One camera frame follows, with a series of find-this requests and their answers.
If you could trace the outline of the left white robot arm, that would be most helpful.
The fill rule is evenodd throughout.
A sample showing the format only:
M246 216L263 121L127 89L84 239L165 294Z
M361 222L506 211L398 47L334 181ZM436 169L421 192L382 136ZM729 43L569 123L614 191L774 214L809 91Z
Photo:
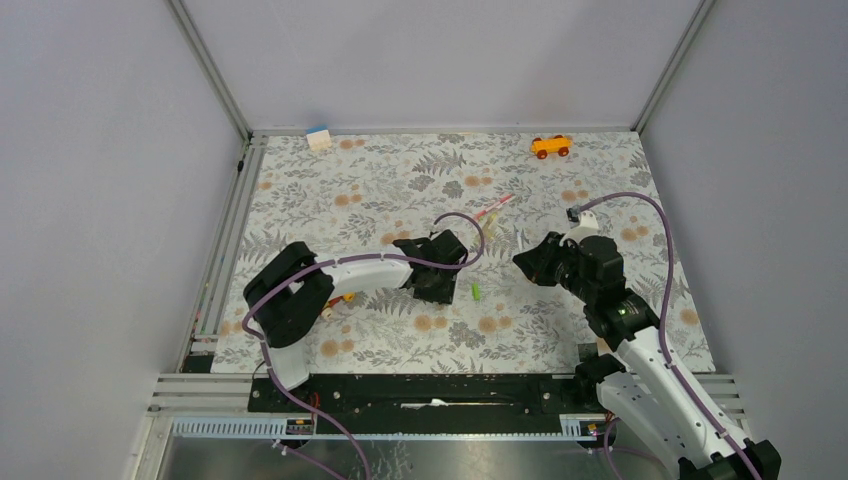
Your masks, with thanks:
M417 300L448 305L459 270L473 262L450 230L339 258L318 255L302 241L287 245L243 290L247 319L259 325L276 378L272 398L288 411L309 401L305 337L330 301L371 290L407 289Z

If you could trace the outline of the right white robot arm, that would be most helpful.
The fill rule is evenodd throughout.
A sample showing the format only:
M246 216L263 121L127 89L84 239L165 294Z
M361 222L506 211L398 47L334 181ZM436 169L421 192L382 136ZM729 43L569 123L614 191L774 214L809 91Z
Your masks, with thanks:
M579 407L612 412L678 479L778 477L774 445L735 424L672 352L652 307L627 287L614 240L551 232L512 261L533 284L561 286L582 301L590 329L611 349L576 367Z

